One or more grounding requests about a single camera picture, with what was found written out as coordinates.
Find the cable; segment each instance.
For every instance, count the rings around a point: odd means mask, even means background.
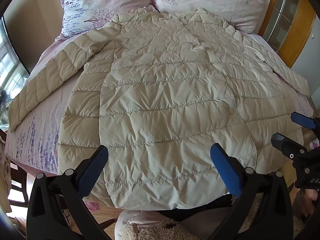
[[[64,217],[66,218],[67,222],[68,222],[68,226],[70,227],[70,222],[68,220],[68,216],[70,215],[70,210],[68,210],[68,215],[65,214],[65,212],[62,210]]]

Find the human hand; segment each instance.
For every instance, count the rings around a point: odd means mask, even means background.
[[[318,198],[318,191],[315,189],[306,189],[302,198],[301,212],[305,217],[312,215],[315,211],[315,205],[312,201],[316,201]]]

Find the fuzzy beige fabric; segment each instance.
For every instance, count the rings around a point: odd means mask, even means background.
[[[253,204],[251,206],[251,209],[249,211],[248,216],[244,220],[244,223],[239,230],[239,233],[242,233],[249,229],[250,225],[252,224],[252,221],[259,209],[259,205],[262,201],[263,193],[258,193],[253,201]],[[294,200],[294,203],[292,205],[293,209],[293,237],[295,238],[301,230],[304,228],[305,224],[301,220],[301,205],[302,205],[302,197],[301,194],[297,194],[297,197]]]
[[[126,227],[121,240],[199,240],[172,219],[138,231],[136,224]]]

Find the chair leg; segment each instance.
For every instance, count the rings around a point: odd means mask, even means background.
[[[10,205],[19,207],[28,207],[29,198],[27,194],[27,173],[24,169],[18,166],[18,170],[11,168],[11,178],[12,180],[21,184],[21,188],[11,185],[11,188],[22,192],[24,202],[10,200]]]
[[[117,221],[116,219],[109,219],[107,221],[104,221],[104,222],[100,223],[99,226],[104,230],[107,227],[109,227],[112,224],[114,224],[116,221]]]

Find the bed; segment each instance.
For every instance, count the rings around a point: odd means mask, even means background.
[[[66,4],[67,0],[61,0],[63,6],[70,6],[70,4]],[[265,0],[265,2],[260,4],[260,13],[265,14],[268,9],[268,3],[270,0]],[[160,10],[161,12],[180,12],[181,8],[178,6],[175,7],[176,11],[170,11],[171,5],[177,5],[178,0],[153,0],[153,3],[156,3],[157,9],[155,9],[151,5],[150,1],[140,2],[141,4],[133,4],[131,3],[129,9],[135,9],[138,7],[145,7],[146,10],[150,12],[155,12],[156,10]],[[97,10],[102,10],[104,14],[107,14],[104,21],[108,21],[112,14],[115,12],[121,13],[123,10],[119,9],[120,5],[116,5],[114,11],[111,9],[106,11],[101,7],[101,5],[94,5]],[[188,8],[191,10],[192,6],[196,6],[190,4],[188,0],[186,3],[182,5],[183,8]],[[77,9],[77,16],[81,17],[81,13],[85,14],[84,9]],[[257,17],[260,22],[256,22],[256,24],[250,23],[249,20],[242,20],[245,24],[241,25],[241,22],[237,22],[237,20],[233,20],[235,12],[226,15],[228,18],[228,22],[236,26],[236,29],[241,32],[242,35],[249,37],[254,40],[257,44],[265,48],[267,54],[273,55],[278,60],[282,61],[280,57],[274,52],[274,50],[266,43],[266,41],[259,35],[250,33],[253,30],[259,29],[258,25],[262,25],[261,19],[263,17]],[[64,29],[62,31],[62,35],[58,37],[57,41],[52,44],[46,51],[42,54],[39,59],[39,62],[36,64],[36,67],[32,71],[28,81],[30,82],[33,78],[37,76],[38,73],[43,70],[48,62],[55,57],[63,48],[65,48],[68,44],[72,43],[76,40],[81,33],[86,32],[91,28],[99,28],[102,27],[99,20],[94,20],[90,18],[90,26],[82,26],[74,28],[75,23],[72,22],[72,19],[65,14],[64,18]],[[80,68],[77,73],[75,73],[72,77],[66,80],[63,85],[58,87],[55,91],[53,91],[48,98],[39,103],[36,107],[32,109],[22,120],[22,122],[15,128],[13,133],[8,133],[7,141],[6,141],[6,154],[15,162],[21,163],[24,169],[34,175],[38,171],[45,171],[50,174],[58,174],[58,141],[59,141],[59,131],[60,131],[60,123],[64,117],[65,109],[68,104],[69,97],[72,93],[72,90],[77,83],[83,68]],[[302,114],[311,116],[313,115],[313,109],[308,102],[308,98],[306,95],[303,95],[296,91],[292,86],[290,86],[285,80],[283,80],[280,76],[278,77],[282,84],[287,86],[290,91],[290,97],[294,102],[294,106],[296,110]]]

